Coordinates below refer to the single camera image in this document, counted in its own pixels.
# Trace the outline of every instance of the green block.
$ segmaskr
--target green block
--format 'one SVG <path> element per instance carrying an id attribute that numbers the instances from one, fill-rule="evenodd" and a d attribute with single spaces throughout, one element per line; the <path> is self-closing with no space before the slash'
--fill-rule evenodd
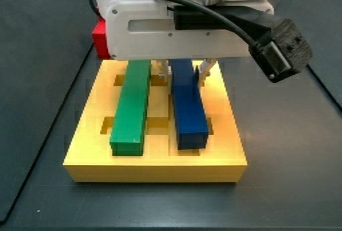
<path id="1" fill-rule="evenodd" d="M 113 155 L 143 155 L 149 73 L 149 60 L 128 62 L 109 138 Z"/>

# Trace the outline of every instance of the blue rectangular block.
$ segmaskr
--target blue rectangular block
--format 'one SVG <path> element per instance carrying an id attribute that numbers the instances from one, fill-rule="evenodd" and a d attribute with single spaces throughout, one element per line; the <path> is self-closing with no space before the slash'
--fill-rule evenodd
<path id="1" fill-rule="evenodd" d="M 172 69 L 172 102 L 176 124 L 177 149 L 205 148 L 207 118 L 189 59 L 169 60 Z"/>

